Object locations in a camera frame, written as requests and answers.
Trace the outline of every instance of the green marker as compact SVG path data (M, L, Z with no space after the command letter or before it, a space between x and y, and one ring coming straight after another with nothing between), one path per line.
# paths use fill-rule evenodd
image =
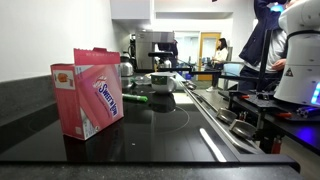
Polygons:
M147 96L137 96L132 94L122 94L123 99L129 99L129 100L136 100L136 101L142 101L147 102L148 97Z

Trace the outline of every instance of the white robot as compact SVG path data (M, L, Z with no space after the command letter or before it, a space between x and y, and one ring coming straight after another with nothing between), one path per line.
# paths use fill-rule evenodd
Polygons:
M275 98L320 107L320 0L303 0L279 18L289 49Z

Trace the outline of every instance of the black jacket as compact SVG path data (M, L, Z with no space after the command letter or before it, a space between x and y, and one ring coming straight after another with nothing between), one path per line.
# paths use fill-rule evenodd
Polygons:
M268 4L278 2L286 3L287 0L254 0L254 12L258 19L258 24L254 28L248 42L243 47L239 57L253 66L257 66L261 61L262 48L266 30L280 29L278 19L280 12L271 11Z

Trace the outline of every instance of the woman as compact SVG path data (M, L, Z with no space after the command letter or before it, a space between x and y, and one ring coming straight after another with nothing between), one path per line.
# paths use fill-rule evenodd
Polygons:
M212 58L211 66L207 65L205 71L212 71L212 70L222 70L223 69L223 62L227 60L228 50L227 50L227 41L225 38L220 38L218 40L218 48L216 51L215 56ZM212 75L212 86L209 87L206 91L211 92L213 89L217 88L219 78L218 76Z

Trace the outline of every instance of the pink box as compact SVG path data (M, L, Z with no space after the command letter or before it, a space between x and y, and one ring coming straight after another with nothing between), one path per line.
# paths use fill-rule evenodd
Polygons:
M62 131L86 140L123 117L120 54L74 49L74 64L51 65Z

